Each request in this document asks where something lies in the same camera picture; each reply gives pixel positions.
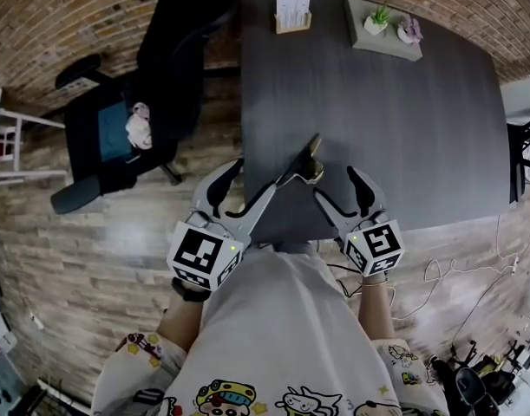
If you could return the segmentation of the black wristband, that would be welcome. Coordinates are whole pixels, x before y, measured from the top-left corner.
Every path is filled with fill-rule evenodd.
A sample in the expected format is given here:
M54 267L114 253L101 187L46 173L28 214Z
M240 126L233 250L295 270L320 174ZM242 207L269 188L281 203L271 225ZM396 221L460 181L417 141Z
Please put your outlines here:
M174 277L171 285L173 290L182 297L185 302L205 302L211 295L208 289L192 289L185 286L182 280Z

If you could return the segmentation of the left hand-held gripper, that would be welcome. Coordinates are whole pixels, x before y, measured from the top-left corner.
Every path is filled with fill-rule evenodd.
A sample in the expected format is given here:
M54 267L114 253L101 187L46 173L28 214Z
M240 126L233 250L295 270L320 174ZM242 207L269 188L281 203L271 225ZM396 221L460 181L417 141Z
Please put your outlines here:
M176 277L199 288L217 290L241 263L251 234L278 190L271 180L241 212L219 206L239 175L244 159L234 159L207 174L193 192L193 208L171 236L167 265Z

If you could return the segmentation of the person's white printed shirt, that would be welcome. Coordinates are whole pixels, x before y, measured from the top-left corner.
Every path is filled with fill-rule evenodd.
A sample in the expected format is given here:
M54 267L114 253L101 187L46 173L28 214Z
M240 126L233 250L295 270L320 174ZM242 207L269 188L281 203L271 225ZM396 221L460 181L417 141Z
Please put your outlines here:
M406 341L372 341L309 244L246 252L204 302L186 353L125 336L92 416L449 416Z

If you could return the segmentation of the person's left forearm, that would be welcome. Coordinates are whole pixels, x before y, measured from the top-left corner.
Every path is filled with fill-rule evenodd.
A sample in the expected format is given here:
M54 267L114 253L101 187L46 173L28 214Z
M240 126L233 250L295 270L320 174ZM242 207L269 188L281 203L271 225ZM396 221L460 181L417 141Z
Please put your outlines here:
M202 289L192 283L183 283L188 288ZM203 306L204 302L185 302L173 290L168 308L156 329L157 334L188 353L200 332Z

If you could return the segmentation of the black metal chair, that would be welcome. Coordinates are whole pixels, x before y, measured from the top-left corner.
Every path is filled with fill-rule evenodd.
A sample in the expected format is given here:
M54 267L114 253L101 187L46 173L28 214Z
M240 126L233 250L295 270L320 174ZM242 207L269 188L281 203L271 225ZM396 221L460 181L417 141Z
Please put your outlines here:
M525 191L525 169L530 168L530 159L523 157L523 151L530 146L530 122L524 125L507 124L510 161L509 203L518 202Z

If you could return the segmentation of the white pot purple plant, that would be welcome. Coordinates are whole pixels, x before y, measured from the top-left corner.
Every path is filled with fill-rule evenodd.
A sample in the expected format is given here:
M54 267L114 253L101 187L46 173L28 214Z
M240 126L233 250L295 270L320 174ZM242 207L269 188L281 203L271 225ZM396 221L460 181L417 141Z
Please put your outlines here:
M400 40L406 44L419 44L423 39L420 23L410 15L404 15L396 31Z

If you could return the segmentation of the wooden stand desk calendar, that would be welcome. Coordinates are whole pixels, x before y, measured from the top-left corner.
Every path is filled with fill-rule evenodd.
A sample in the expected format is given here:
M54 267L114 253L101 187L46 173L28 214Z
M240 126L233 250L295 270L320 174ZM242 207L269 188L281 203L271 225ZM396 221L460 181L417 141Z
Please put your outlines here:
M307 30L311 26L311 0L276 0L277 34Z

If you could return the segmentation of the teal seat pad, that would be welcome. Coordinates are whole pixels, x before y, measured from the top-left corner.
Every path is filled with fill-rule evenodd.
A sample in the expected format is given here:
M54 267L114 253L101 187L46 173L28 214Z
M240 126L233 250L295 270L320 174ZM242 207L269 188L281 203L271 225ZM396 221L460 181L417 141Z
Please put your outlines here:
M132 150L126 125L128 110L120 101L98 112L98 137L101 161L127 157Z

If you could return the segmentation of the grey concrete planter tray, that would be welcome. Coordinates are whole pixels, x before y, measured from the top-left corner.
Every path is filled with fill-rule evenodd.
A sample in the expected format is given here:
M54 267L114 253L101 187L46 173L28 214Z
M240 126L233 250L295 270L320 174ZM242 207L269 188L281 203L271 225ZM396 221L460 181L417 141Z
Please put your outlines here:
M344 14L348 24L350 44L353 49L366 50L384 55L417 62L422 59L422 50L418 43L406 43L398 35L398 29L409 15L400 10L391 10L387 26L376 34L366 27L373 28L368 22L369 15L378 8L377 4L364 0L344 0Z

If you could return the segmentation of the black equipment heap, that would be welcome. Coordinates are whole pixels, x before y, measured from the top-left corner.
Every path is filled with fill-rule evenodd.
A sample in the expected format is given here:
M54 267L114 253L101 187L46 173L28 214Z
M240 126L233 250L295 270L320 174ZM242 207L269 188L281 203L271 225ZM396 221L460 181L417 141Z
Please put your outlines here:
M452 345L432 356L427 383L439 385L450 416L530 416L530 346L513 339L501 357L479 354L475 340L463 358Z

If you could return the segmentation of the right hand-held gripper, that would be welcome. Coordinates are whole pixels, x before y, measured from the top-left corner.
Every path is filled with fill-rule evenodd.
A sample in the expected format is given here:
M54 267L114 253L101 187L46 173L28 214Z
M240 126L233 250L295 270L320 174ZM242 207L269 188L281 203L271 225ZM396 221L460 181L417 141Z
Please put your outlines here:
M399 225L390 219L382 189L366 173L347 166L355 188L357 209L342 211L321 189L313 197L329 224L338 232L340 251L350 263L349 270L374 276L397 266L404 253Z

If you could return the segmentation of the person's right forearm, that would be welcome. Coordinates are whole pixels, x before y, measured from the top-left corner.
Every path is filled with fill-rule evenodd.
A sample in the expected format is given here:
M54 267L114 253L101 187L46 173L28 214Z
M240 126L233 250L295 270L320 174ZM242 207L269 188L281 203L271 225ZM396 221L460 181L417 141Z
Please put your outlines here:
M396 338L386 282L384 273L362 280L358 321L372 341Z

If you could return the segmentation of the black office chair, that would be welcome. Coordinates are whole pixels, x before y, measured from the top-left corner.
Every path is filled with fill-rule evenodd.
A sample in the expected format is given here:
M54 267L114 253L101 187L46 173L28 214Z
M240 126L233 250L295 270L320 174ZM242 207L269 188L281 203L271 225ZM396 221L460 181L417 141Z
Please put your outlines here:
M73 181L54 193L57 214L67 214L113 192L131 189L138 178L161 169L171 185L181 182L170 167L178 145L194 130L203 98L204 52L210 36L235 14L237 0L158 0L136 55L134 70L117 77L100 71L101 55L87 55L62 70L55 86L85 79L95 87L62 110ZM124 101L149 107L152 148L132 146L127 157L102 162L98 112Z

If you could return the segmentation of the white pot green plant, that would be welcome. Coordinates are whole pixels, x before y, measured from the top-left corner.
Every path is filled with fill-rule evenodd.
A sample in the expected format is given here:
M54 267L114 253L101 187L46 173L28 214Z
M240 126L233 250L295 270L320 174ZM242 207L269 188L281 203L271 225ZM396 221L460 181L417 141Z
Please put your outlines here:
M390 9L386 5L378 6L367 16L363 27L372 36L376 36L387 28L389 17Z

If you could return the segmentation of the silver metal clip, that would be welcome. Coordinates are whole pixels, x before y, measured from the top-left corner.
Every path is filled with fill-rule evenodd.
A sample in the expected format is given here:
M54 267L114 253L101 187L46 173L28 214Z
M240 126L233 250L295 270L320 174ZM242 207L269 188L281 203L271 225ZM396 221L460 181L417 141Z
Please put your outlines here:
M324 175L324 165L317 160L315 153L322 138L319 133L312 136L310 141L290 163L284 174L284 182L288 183L294 178L301 179L307 185L315 185Z

